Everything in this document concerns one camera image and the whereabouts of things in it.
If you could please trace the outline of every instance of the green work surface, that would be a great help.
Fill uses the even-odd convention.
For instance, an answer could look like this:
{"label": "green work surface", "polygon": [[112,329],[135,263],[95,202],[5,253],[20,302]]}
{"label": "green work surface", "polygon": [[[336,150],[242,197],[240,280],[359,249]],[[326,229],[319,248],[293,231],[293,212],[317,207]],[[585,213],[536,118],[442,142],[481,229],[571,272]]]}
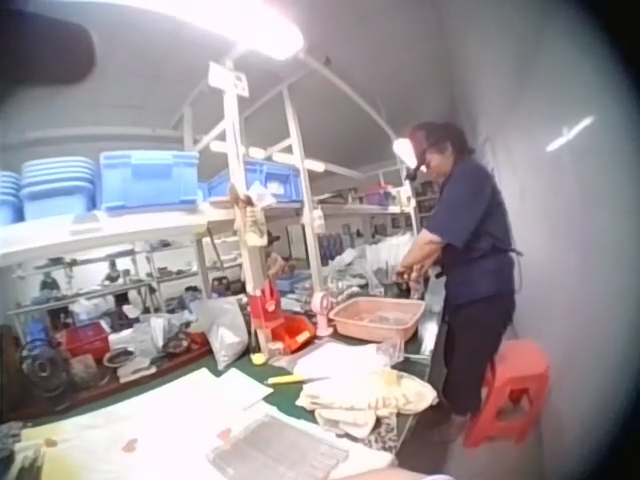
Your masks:
{"label": "green work surface", "polygon": [[[336,336],[337,340],[343,341],[349,344],[362,344],[362,342],[347,339],[345,337]],[[412,340],[407,342],[405,349],[408,353],[417,353],[418,345],[417,345],[417,335],[414,336]],[[403,372],[410,373],[420,379],[426,379],[429,372],[429,363],[416,362],[411,360],[405,360],[398,364],[396,368]],[[188,367],[184,367],[177,372],[171,373],[169,375],[165,375],[162,378],[155,379],[150,381],[149,383],[145,383],[144,385],[140,385],[126,392],[122,392],[116,395],[112,395],[103,400],[99,400],[97,402],[93,402],[91,405],[87,405],[84,407],[76,408],[71,412],[53,415],[47,418],[40,419],[36,422],[32,422],[33,426],[43,425],[47,423],[57,422],[60,420],[65,420],[68,418],[73,418],[78,415],[83,415],[85,413],[93,412],[95,410],[99,410],[101,408],[105,408],[111,405],[114,405],[119,402],[123,402],[125,400],[129,400],[135,396],[144,394],[148,391],[151,391],[155,388],[161,387],[162,385],[166,385],[174,380],[178,380],[185,375],[188,375],[191,372],[195,372],[201,368],[206,368],[215,376],[219,376],[221,372],[216,368],[216,363],[213,358],[213,354],[207,358],[204,358]],[[285,370],[281,367],[275,367],[272,365],[262,365],[255,366],[251,363],[249,356],[245,355],[235,361],[229,368],[237,368],[241,372],[247,374],[254,380],[258,382],[264,382],[268,378],[277,377],[280,375],[288,375],[291,372]],[[290,417],[307,420],[310,422],[315,422],[314,416],[312,412],[309,412],[303,408],[296,406],[296,400],[300,395],[302,390],[302,384],[289,384],[289,385],[277,385],[274,386],[274,391],[270,395],[265,398],[265,401],[270,405],[273,405],[278,410],[280,410],[285,415]],[[408,426],[410,425],[410,417],[408,415],[400,415],[398,418],[398,431],[401,432],[404,436]]]}

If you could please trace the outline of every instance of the fan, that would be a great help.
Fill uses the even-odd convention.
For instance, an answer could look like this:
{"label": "fan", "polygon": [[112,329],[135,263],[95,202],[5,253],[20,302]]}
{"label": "fan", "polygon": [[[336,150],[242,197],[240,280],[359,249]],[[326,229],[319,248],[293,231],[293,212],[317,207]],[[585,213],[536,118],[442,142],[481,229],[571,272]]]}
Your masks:
{"label": "fan", "polygon": [[47,399],[56,410],[70,403],[69,361],[50,340],[40,338],[25,343],[19,358],[32,393]]}
{"label": "fan", "polygon": [[328,337],[333,333],[329,326],[329,310],[331,310],[331,297],[327,292],[316,292],[311,297],[311,310],[316,314],[316,336]]}

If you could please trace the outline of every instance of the hand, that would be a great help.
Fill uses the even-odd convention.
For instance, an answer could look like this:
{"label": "hand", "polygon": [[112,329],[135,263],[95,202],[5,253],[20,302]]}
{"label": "hand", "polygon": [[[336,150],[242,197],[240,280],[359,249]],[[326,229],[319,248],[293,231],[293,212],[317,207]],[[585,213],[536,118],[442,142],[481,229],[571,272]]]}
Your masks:
{"label": "hand", "polygon": [[393,274],[393,281],[396,283],[409,283],[412,268],[400,265]]}

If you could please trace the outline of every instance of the red stool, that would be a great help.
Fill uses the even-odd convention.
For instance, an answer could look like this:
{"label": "red stool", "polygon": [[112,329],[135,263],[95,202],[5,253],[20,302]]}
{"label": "red stool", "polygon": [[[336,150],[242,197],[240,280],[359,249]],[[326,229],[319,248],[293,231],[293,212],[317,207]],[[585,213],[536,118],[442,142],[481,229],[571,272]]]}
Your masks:
{"label": "red stool", "polygon": [[[534,342],[507,340],[487,370],[488,388],[482,409],[472,420],[464,446],[475,448],[496,438],[512,438],[522,443],[540,418],[549,390],[549,362]],[[499,411],[509,402],[516,405],[527,398],[528,410],[519,418],[500,420]]]}

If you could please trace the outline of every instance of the desk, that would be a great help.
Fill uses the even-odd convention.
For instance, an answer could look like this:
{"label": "desk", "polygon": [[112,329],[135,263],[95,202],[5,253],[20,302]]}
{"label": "desk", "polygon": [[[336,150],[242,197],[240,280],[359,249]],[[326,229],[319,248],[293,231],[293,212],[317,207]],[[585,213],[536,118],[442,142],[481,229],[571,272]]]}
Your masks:
{"label": "desk", "polygon": [[[435,339],[437,336],[439,323],[440,323],[439,319],[438,320],[433,319],[428,324],[429,341],[427,342],[427,345],[429,346],[428,350],[430,352],[433,352],[433,348],[435,346]],[[418,336],[415,335],[414,338],[412,338],[409,342],[407,342],[405,347],[405,350],[407,351],[407,353],[419,352],[420,346],[419,346],[417,337]],[[358,343],[353,339],[347,339],[340,336],[337,336],[337,339],[341,341],[345,341],[347,343]],[[431,364],[430,361],[423,363],[415,360],[405,360],[402,363],[398,364],[396,368],[401,371],[410,373],[420,379],[426,379],[429,374],[430,364]],[[248,355],[245,355],[240,359],[238,359],[236,362],[233,363],[232,367],[237,368],[238,370],[246,373],[251,378],[259,382],[263,382],[270,377],[274,377],[278,375],[286,375],[287,373],[289,373],[287,370],[283,368],[275,367],[272,365],[263,365],[263,366],[256,367],[251,363]],[[142,393],[158,388],[169,382],[177,380],[178,378],[188,373],[199,370],[200,368],[206,368],[216,376],[220,375],[221,373],[216,368],[216,364],[213,356],[209,355],[206,358],[198,360],[197,362],[192,363],[189,366],[183,367],[180,370],[175,371],[173,373],[164,375],[161,378],[151,380],[150,382],[145,383],[143,385],[136,386],[127,391],[112,395],[108,398],[95,401],[90,405],[75,408],[73,411],[70,411],[70,412],[65,412],[57,415],[40,418],[36,421],[31,422],[31,424],[33,426],[39,426],[39,425],[43,425],[51,422],[65,420],[67,418],[72,418],[77,415],[82,415],[95,410],[99,410],[101,408],[128,400],[137,395],[140,395]],[[291,417],[298,418],[298,419],[307,420],[310,422],[315,422],[312,412],[308,412],[295,405],[295,402],[298,399],[298,396],[300,395],[301,390],[302,390],[301,384],[279,385],[275,387],[274,392],[271,395],[269,395],[265,399],[265,401],[273,405],[274,407],[278,408],[278,410],[280,410],[285,415],[289,415]],[[402,443],[404,438],[406,438],[406,435],[408,434],[412,426],[413,426],[413,416],[409,416],[409,415],[398,416],[399,443]]]}

